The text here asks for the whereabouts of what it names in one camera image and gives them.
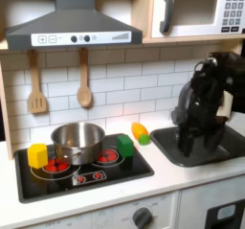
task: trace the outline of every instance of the stovetop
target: stovetop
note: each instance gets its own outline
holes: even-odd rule
[[[20,202],[79,193],[153,175],[154,171],[136,149],[134,156],[126,158],[117,152],[117,137],[120,135],[106,136],[99,160],[83,166],[59,162],[54,146],[48,146],[49,165],[36,170],[28,165],[27,150],[17,151],[15,164]]]

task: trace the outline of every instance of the wooden spoon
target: wooden spoon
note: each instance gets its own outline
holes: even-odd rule
[[[80,56],[80,89],[78,90],[78,102],[83,107],[88,107],[92,101],[92,94],[88,87],[88,50],[79,50]]]
[[[40,92],[39,88],[39,77],[38,77],[38,68],[37,68],[37,51],[28,52],[29,62],[31,66],[31,78],[32,78],[32,87],[33,92],[28,98],[28,108],[32,113],[45,112],[47,110],[47,102],[44,95]]]

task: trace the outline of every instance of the cabinet handle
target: cabinet handle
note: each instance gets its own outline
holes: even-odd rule
[[[173,0],[166,1],[165,21],[160,22],[160,32],[167,33],[171,26],[173,16]]]

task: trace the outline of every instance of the black sink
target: black sink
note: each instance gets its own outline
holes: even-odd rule
[[[190,157],[179,150],[176,140],[177,127],[157,129],[150,133],[152,142],[170,162],[181,167],[195,167],[245,156],[245,137],[226,126],[218,148],[210,152],[200,145],[193,145]]]

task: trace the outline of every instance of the yellow toy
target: yellow toy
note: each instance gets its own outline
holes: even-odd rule
[[[144,146],[149,144],[150,139],[149,139],[148,131],[143,125],[139,123],[133,123],[132,132],[135,139],[138,140],[140,145]]]
[[[30,167],[40,169],[48,165],[48,149],[45,144],[33,144],[28,150],[28,163]]]

